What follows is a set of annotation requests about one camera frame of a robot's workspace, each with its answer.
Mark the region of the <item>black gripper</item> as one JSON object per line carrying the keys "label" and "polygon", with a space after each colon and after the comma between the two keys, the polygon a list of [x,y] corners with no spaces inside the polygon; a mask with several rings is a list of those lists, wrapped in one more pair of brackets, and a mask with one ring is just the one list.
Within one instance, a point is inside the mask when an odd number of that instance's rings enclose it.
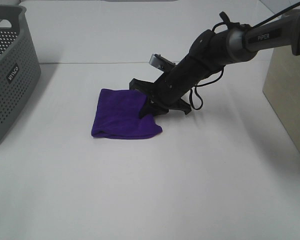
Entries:
{"label": "black gripper", "polygon": [[191,106],[182,96],[199,81],[210,76],[210,70],[197,59],[186,56],[170,72],[163,72],[155,82],[132,79],[130,90],[146,95],[146,101],[139,111],[139,118],[146,115],[165,115],[169,110],[190,113]]}

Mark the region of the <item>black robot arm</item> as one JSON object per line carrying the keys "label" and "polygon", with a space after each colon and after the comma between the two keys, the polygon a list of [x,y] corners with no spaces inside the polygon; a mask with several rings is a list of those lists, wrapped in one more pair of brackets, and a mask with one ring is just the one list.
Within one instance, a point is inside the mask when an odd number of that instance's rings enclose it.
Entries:
{"label": "black robot arm", "polygon": [[199,87],[201,80],[222,73],[226,65],[252,60],[260,50],[291,46],[292,54],[300,56],[300,9],[254,27],[231,22],[224,12],[220,17],[227,29],[219,33],[208,29],[201,33],[178,64],[153,54],[150,65],[162,71],[155,82],[131,80],[129,88],[146,95],[140,118],[148,114],[164,115],[169,110],[190,113],[194,106],[182,99],[185,93]]}

